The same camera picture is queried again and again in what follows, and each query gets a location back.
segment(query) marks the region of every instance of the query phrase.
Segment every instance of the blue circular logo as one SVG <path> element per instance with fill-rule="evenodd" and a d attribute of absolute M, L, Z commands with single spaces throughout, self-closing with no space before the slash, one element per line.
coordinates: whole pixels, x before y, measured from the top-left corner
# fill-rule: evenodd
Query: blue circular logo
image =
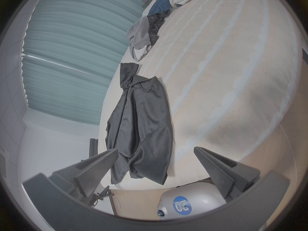
<path fill-rule="evenodd" d="M 178 196 L 173 201 L 173 208 L 181 215 L 188 215 L 192 212 L 192 206 L 183 196 Z"/>

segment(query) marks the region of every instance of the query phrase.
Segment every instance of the blue garment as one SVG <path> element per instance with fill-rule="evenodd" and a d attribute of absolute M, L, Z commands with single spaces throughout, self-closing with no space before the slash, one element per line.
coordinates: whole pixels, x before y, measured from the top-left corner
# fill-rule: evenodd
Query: blue garment
<path fill-rule="evenodd" d="M 165 12 L 167 10 L 170 10 L 170 8 L 171 4 L 169 0 L 157 0 L 150 9 L 148 15 L 157 12 Z"/>

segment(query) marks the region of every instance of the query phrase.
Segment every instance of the gray knit fabric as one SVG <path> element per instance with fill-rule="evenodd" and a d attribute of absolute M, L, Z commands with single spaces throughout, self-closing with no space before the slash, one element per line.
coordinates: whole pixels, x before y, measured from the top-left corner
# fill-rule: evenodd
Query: gray knit fabric
<path fill-rule="evenodd" d="M 129 42 L 129 52 L 134 58 L 134 48 L 136 50 L 142 49 L 144 46 L 151 44 L 149 36 L 149 20 L 147 16 L 141 17 L 131 26 L 127 31 L 125 38 Z"/>

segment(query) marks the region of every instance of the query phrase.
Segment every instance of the curtain fold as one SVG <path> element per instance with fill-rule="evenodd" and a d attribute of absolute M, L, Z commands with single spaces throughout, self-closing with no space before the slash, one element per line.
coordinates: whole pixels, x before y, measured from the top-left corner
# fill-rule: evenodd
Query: curtain fold
<path fill-rule="evenodd" d="M 100 121 L 103 99 L 141 16 L 141 0 L 39 0 L 26 30 L 22 77 L 30 108 Z"/>

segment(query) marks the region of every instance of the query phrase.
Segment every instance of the bed sheet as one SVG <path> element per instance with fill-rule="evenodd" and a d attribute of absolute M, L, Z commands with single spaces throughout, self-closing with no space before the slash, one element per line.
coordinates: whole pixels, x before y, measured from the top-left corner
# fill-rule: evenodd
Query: bed sheet
<path fill-rule="evenodd" d="M 205 147 L 233 160 L 275 129 L 296 93 L 301 33 L 279 0 L 192 0 L 167 18 L 138 74 L 164 85 L 173 150 L 164 185 L 131 179 L 111 189 L 169 188 L 207 178 L 193 153 Z M 135 62 L 125 53 L 121 62 Z M 117 69 L 103 102 L 98 151 L 122 90 Z M 101 181 L 110 185 L 110 171 Z"/>

